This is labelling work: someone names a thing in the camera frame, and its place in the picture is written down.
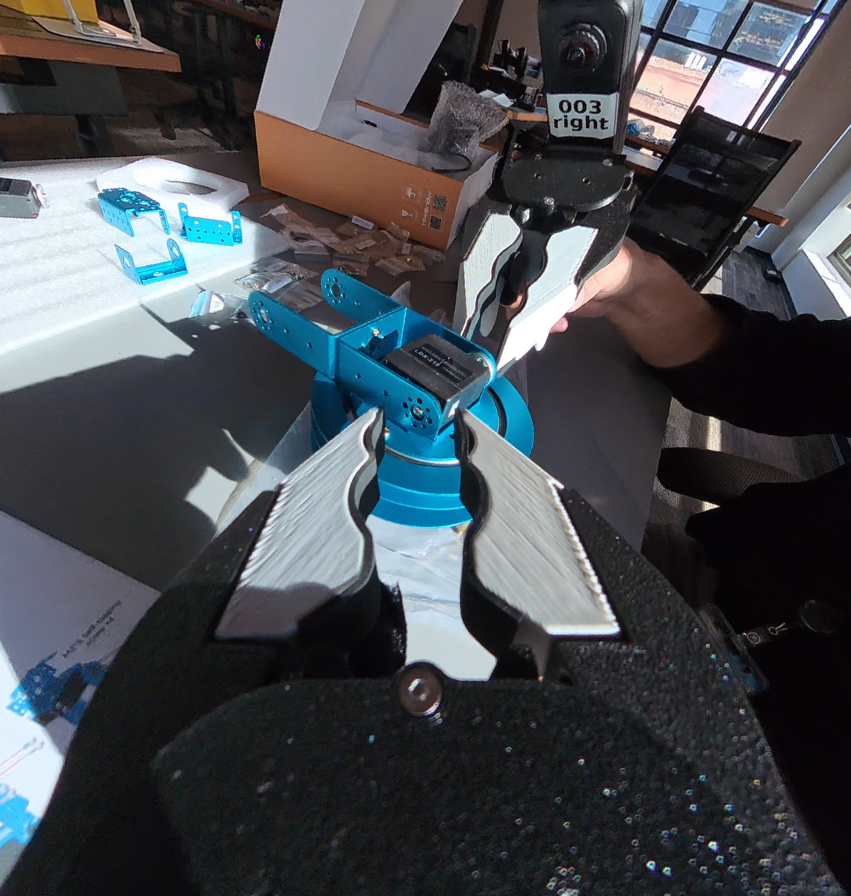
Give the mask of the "blue double U bracket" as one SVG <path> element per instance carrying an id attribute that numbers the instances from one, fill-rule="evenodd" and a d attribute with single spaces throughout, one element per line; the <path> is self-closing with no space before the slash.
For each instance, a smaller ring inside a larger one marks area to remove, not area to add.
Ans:
<path id="1" fill-rule="evenodd" d="M 250 314 L 271 341 L 404 431 L 436 440 L 494 381 L 495 363 L 475 343 L 363 282 L 327 270 L 321 293 L 314 310 L 337 312 L 348 328 L 331 333 L 262 292 L 250 295 Z"/>

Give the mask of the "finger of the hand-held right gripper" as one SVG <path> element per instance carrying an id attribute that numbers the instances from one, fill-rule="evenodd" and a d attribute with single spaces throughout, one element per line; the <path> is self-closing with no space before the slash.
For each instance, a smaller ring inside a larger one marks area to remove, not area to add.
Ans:
<path id="1" fill-rule="evenodd" d="M 470 209 L 464 223 L 455 304 L 455 331 L 474 341 L 487 336 L 498 313 L 497 284 L 522 242 L 510 209 Z"/>
<path id="2" fill-rule="evenodd" d="M 528 286 L 524 306 L 511 319 L 499 348 L 498 375 L 532 349 L 541 350 L 552 327 L 573 307 L 576 276 L 597 234 L 595 228 L 574 226 L 549 236 L 541 273 Z"/>

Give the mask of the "blue multi-hole bracket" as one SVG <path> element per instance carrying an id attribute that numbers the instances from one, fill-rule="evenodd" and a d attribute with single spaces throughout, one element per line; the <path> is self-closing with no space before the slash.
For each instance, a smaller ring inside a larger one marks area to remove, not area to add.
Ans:
<path id="1" fill-rule="evenodd" d="M 167 214 L 160 203 L 135 190 L 124 187 L 106 188 L 98 193 L 98 203 L 103 218 L 129 237 L 135 236 L 133 221 L 143 214 L 157 214 L 163 232 L 170 234 Z"/>

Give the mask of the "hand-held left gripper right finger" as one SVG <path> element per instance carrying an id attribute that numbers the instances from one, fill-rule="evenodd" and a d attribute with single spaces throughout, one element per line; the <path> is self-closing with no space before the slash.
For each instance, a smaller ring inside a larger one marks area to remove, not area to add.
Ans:
<path id="1" fill-rule="evenodd" d="M 567 513 L 562 485 L 498 433 L 455 417 L 460 498 L 472 516 L 463 548 L 462 620 L 502 666 L 532 658 L 544 677 L 559 641 L 621 634 Z"/>

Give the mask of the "blue perforated U bracket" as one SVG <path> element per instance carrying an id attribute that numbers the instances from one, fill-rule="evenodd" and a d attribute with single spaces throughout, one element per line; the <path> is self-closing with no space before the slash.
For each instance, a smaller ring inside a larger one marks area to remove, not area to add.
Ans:
<path id="1" fill-rule="evenodd" d="M 191 215 L 185 203 L 179 203 L 180 236 L 190 242 L 209 245 L 241 245 L 243 232 L 239 211 L 232 210 L 228 220 Z"/>

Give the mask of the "small blue U bracket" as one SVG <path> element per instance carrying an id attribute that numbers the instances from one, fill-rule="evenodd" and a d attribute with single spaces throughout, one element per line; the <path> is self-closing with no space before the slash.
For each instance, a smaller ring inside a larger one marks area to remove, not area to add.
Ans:
<path id="1" fill-rule="evenodd" d="M 141 286 L 163 282 L 187 274 L 185 257 L 173 238 L 170 238 L 167 241 L 169 258 L 166 261 L 159 261 L 147 265 L 137 266 L 130 252 L 119 245 L 115 245 L 115 248 L 125 275 Z"/>

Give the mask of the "orange cardboard box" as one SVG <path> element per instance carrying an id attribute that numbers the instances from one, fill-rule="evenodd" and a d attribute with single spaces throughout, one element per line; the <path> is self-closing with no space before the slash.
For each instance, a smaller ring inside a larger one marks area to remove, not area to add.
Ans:
<path id="1" fill-rule="evenodd" d="M 486 193 L 497 152 L 426 156 L 400 113 L 460 1 L 285 1 L 254 113 L 264 186 L 394 225 L 438 249 Z"/>

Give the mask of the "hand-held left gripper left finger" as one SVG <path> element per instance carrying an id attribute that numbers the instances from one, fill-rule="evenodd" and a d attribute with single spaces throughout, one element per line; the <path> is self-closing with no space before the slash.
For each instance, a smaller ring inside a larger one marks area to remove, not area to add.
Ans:
<path id="1" fill-rule="evenodd" d="M 365 520 L 379 501 L 384 411 L 366 411 L 280 485 L 216 629 L 221 640 L 356 644 L 382 586 Z"/>

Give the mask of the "wooden edged desk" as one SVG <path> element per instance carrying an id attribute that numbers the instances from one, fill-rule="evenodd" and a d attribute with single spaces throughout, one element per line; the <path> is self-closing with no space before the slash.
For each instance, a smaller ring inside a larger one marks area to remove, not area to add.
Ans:
<path id="1" fill-rule="evenodd" d="M 143 40 L 112 46 L 56 36 L 0 6 L 0 56 L 49 63 L 51 85 L 0 84 L 0 115 L 122 116 L 118 69 L 179 73 L 179 55 Z"/>

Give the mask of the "large window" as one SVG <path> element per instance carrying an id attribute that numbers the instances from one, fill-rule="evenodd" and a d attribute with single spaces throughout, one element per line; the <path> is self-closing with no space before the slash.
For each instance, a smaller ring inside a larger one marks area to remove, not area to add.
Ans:
<path id="1" fill-rule="evenodd" d="M 842 5 L 646 1 L 628 134 L 668 146 L 696 106 L 760 129 Z"/>

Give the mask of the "white foam sheet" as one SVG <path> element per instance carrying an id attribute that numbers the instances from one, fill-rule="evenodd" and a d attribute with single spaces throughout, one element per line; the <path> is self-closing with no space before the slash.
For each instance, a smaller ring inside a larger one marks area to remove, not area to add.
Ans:
<path id="1" fill-rule="evenodd" d="M 243 242 L 233 247 L 187 242 L 180 219 L 169 216 L 165 234 L 158 215 L 133 223 L 135 236 L 110 226 L 97 199 L 98 174 L 128 165 L 126 159 L 0 165 L 0 175 L 39 183 L 49 207 L 38 218 L 0 218 L 0 356 L 193 283 L 206 283 L 286 247 L 274 230 L 243 218 Z M 168 259 L 173 238 L 188 274 L 141 286 L 123 272 L 115 245 L 139 265 Z"/>

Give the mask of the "pile of screw bags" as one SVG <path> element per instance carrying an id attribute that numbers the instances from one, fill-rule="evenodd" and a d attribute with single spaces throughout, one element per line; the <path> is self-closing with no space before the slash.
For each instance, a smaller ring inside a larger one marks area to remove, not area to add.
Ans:
<path id="1" fill-rule="evenodd" d="M 328 269 L 351 275 L 402 305 L 434 318 L 450 315 L 451 260 L 445 253 L 403 236 L 394 225 L 366 226 L 287 197 L 242 205 L 258 222 L 285 238 L 282 251 L 260 252 L 228 274 L 223 283 L 240 296 L 267 293 L 296 310 L 321 300 L 321 275 Z"/>

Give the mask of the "grey desk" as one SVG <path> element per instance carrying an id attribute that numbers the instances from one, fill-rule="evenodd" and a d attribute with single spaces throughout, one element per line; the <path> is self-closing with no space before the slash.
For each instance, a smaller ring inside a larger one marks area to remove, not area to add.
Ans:
<path id="1" fill-rule="evenodd" d="M 600 773 L 665 775 L 658 745 L 571 677 L 458 681 L 401 706 L 403 659 L 359 678 L 315 650 L 220 643 L 273 496 L 236 534 L 183 497 L 231 478 L 301 365 L 247 323 L 190 355 L 126 357 L 0 393 L 0 507 L 162 592 L 76 730 L 1 894 L 653 894 Z"/>

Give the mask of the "silver bubble bag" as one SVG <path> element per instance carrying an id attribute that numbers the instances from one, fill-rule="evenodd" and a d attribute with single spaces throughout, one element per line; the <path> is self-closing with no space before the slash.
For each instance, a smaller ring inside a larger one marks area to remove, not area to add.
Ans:
<path id="1" fill-rule="evenodd" d="M 480 145 L 509 122 L 505 109 L 467 84 L 448 81 L 442 89 L 420 149 L 464 156 L 473 162 Z"/>

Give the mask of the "white foam block with cutout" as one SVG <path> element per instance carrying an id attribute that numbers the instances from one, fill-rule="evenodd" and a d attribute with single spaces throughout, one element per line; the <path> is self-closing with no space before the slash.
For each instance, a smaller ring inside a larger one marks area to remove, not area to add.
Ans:
<path id="1" fill-rule="evenodd" d="M 100 192 L 124 187 L 151 197 L 173 220 L 179 218 L 180 203 L 195 216 L 226 220 L 232 208 L 249 196 L 245 183 L 156 157 L 100 173 L 96 184 Z"/>

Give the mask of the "grey servo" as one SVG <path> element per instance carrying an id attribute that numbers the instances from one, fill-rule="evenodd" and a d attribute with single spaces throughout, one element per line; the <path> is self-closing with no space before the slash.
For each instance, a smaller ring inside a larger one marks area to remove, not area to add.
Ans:
<path id="1" fill-rule="evenodd" d="M 0 218 L 37 218 L 49 200 L 39 184 L 0 175 Z"/>

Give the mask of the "person's dark clothed torso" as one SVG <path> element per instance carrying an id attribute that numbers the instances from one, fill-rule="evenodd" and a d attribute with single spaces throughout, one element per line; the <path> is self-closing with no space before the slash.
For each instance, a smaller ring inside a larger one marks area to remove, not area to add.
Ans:
<path id="1" fill-rule="evenodd" d="M 802 816 L 851 894 L 851 463 L 799 480 L 731 454 L 667 448 L 657 478 L 722 498 L 652 521 L 645 556 L 695 608 L 715 603 L 767 679 L 753 699 Z"/>

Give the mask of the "printed instruction sheet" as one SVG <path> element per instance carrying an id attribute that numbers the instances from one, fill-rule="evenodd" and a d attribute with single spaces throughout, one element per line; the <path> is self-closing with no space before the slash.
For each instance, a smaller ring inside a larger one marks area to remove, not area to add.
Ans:
<path id="1" fill-rule="evenodd" d="M 0 887 L 97 685 L 158 597 L 0 511 Z"/>

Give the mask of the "black office chair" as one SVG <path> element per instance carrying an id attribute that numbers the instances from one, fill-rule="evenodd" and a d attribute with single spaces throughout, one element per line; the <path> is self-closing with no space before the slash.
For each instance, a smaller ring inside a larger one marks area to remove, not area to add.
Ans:
<path id="1" fill-rule="evenodd" d="M 637 201 L 628 238 L 700 289 L 745 234 L 750 208 L 800 145 L 694 108 Z"/>

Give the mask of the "person's right hand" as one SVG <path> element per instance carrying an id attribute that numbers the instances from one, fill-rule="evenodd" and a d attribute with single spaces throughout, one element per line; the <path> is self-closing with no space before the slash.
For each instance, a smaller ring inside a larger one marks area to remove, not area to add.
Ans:
<path id="1" fill-rule="evenodd" d="M 565 331 L 576 316 L 608 319 L 645 363 L 659 368 L 699 360 L 728 333 L 718 309 L 661 258 L 628 238 L 613 261 L 584 283 L 551 332 Z"/>

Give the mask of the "person's right forearm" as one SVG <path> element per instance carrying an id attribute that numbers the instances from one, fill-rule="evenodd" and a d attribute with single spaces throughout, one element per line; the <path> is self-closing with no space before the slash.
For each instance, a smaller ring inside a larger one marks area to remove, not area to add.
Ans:
<path id="1" fill-rule="evenodd" d="M 762 434 L 851 438 L 851 316 L 781 321 L 708 295 L 723 342 L 691 364 L 654 368 L 686 408 Z"/>

